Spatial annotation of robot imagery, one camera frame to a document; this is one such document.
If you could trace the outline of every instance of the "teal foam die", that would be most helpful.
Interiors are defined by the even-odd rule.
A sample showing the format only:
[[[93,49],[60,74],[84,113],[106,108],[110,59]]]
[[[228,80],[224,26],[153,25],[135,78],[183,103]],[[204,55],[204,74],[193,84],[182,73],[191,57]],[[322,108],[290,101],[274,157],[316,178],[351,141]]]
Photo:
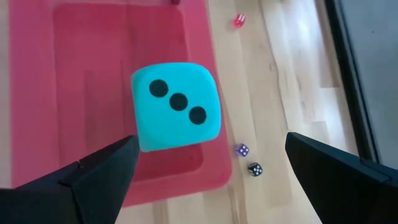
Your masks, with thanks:
[[[194,63],[163,63],[131,77],[140,147],[144,152],[217,137],[221,106],[210,72]]]

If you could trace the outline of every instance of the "red translucent die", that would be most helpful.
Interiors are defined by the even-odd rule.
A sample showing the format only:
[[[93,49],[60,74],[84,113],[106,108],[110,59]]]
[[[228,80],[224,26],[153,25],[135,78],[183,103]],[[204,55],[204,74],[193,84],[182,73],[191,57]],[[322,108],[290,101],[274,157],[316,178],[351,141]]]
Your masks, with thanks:
[[[246,16],[244,14],[238,14],[233,22],[234,27],[239,28],[241,26],[243,26],[244,21],[246,20]]]

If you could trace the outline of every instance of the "black die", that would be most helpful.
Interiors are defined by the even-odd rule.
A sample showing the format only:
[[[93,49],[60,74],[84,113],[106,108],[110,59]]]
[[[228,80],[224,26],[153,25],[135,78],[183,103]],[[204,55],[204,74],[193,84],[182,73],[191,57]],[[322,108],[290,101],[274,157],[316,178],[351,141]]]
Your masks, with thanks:
[[[248,167],[250,175],[253,177],[260,176],[262,174],[262,167],[257,162],[254,162]]]

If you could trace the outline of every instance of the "pink plastic tray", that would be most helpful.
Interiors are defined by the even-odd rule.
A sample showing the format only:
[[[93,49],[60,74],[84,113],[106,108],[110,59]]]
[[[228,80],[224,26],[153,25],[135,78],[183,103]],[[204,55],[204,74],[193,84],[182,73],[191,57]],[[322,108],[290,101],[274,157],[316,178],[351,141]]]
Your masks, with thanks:
[[[10,1],[12,184],[136,134],[130,76],[195,62],[218,81],[203,0]],[[203,144],[141,153],[124,206],[220,187],[224,125]]]

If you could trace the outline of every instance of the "wooden floor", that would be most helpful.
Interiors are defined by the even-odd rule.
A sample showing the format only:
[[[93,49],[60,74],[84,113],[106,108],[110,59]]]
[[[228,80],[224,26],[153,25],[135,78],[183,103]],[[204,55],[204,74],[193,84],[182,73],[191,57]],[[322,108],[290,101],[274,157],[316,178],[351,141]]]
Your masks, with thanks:
[[[7,1],[0,7],[0,103],[8,105]],[[125,208],[117,223],[320,223],[284,141],[295,131],[357,153],[322,0],[208,0],[208,12],[229,143],[244,142],[251,153],[233,158],[227,186]],[[247,21],[234,30],[237,13]],[[1,113],[3,169],[9,167],[9,113]],[[248,175],[250,162],[262,164],[260,177]],[[9,174],[2,173],[0,186],[7,184]]]

